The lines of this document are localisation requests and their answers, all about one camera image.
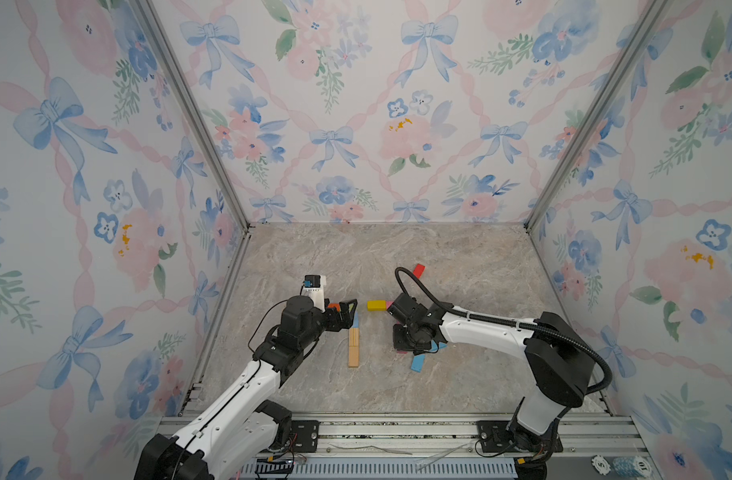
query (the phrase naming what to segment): black motor joint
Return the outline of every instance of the black motor joint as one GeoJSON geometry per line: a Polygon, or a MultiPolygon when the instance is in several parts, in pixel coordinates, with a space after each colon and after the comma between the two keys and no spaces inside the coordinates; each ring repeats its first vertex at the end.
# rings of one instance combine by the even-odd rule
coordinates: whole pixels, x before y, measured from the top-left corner
{"type": "Polygon", "coordinates": [[[429,351],[433,341],[436,344],[447,342],[440,332],[445,312],[438,306],[432,305],[428,309],[407,293],[400,293],[387,312],[400,323],[393,327],[396,350],[413,350],[418,354],[429,351]]]}
{"type": "Polygon", "coordinates": [[[357,300],[348,300],[321,311],[309,296],[292,296],[281,313],[281,323],[267,333],[257,347],[254,360],[270,363],[280,372],[283,385],[304,360],[307,347],[317,344],[323,332],[352,327],[357,304],[357,300]]]}

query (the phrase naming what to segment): blue wooden block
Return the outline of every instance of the blue wooden block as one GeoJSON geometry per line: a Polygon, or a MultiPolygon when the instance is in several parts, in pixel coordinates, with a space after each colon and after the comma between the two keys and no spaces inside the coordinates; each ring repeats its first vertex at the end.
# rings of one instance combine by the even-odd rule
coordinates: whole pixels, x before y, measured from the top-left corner
{"type": "Polygon", "coordinates": [[[419,373],[422,371],[422,365],[424,365],[424,354],[415,355],[413,360],[411,361],[411,370],[419,373]]]}

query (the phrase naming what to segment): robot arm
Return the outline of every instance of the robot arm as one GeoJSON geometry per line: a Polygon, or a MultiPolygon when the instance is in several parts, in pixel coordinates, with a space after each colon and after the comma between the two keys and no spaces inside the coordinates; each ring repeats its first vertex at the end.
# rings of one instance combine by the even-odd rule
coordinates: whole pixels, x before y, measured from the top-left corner
{"type": "MultiPolygon", "coordinates": [[[[398,267],[396,278],[403,292],[387,311],[399,321],[393,327],[397,350],[420,354],[432,341],[462,342],[529,363],[536,388],[521,400],[509,422],[511,445],[539,449],[550,427],[555,435],[558,420],[581,406],[585,394],[611,382],[608,365],[555,313],[544,312],[539,319],[488,316],[439,302],[407,269],[398,267]],[[406,292],[400,272],[411,276],[433,301],[429,309],[406,292]],[[588,387],[596,363],[604,379],[588,387]]],[[[153,437],[142,450],[134,480],[227,480],[258,452],[280,452],[290,445],[291,412],[268,398],[310,355],[312,350],[305,350],[310,345],[314,349],[324,331],[352,327],[357,307],[356,300],[328,307],[325,285],[325,276],[305,276],[301,294],[287,301],[281,323],[267,333],[241,375],[176,435],[153,437]]]]}
{"type": "Polygon", "coordinates": [[[555,313],[543,312],[538,319],[513,319],[471,312],[438,301],[410,270],[398,267],[395,276],[403,292],[387,312],[399,321],[393,326],[397,350],[420,354],[427,352],[433,341],[461,342],[505,352],[529,363],[535,389],[521,400],[508,425],[512,444],[522,450],[543,445],[545,433],[551,426],[556,428],[569,409],[582,406],[587,393],[611,382],[606,362],[555,313]],[[409,275],[432,300],[429,309],[407,293],[400,273],[409,275]],[[596,363],[604,378],[588,386],[596,363]]]}
{"type": "Polygon", "coordinates": [[[305,276],[300,295],[287,300],[281,323],[270,329],[235,382],[174,436],[153,437],[142,450],[134,480],[226,480],[258,452],[288,448],[291,411],[268,398],[310,355],[323,332],[352,326],[357,308],[357,300],[326,307],[325,285],[325,276],[305,276]]]}

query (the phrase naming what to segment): green leaf pattern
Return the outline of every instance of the green leaf pattern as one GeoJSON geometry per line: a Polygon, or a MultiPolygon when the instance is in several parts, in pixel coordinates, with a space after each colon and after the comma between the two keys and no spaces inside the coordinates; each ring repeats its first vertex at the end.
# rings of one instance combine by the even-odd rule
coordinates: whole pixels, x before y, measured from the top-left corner
{"type": "Polygon", "coordinates": [[[18,323],[23,329],[34,333],[34,329],[42,328],[30,308],[40,300],[30,300],[29,296],[19,296],[25,293],[22,280],[13,280],[22,276],[18,270],[10,270],[0,274],[0,320],[6,319],[11,323],[18,323]]]}

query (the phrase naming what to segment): marble floor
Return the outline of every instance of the marble floor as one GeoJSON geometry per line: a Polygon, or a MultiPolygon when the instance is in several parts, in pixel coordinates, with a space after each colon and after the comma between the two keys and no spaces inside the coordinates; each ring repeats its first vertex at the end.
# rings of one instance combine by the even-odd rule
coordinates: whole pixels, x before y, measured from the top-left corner
{"type": "MultiPolygon", "coordinates": [[[[452,344],[413,372],[413,356],[392,348],[393,318],[366,310],[368,300],[394,300],[400,292],[396,266],[417,263],[427,266],[422,281],[441,300],[514,317],[561,312],[521,225],[259,225],[207,363],[200,407],[245,368],[247,341],[267,308],[297,294],[305,274],[320,274],[332,302],[358,298],[361,365],[347,367],[346,330],[326,332],[273,400],[297,412],[513,412],[533,389],[526,362],[452,344]]],[[[280,322],[281,309],[267,317],[253,347],[280,322]]],[[[579,410],[601,412],[603,405],[596,394],[579,410]]]]}

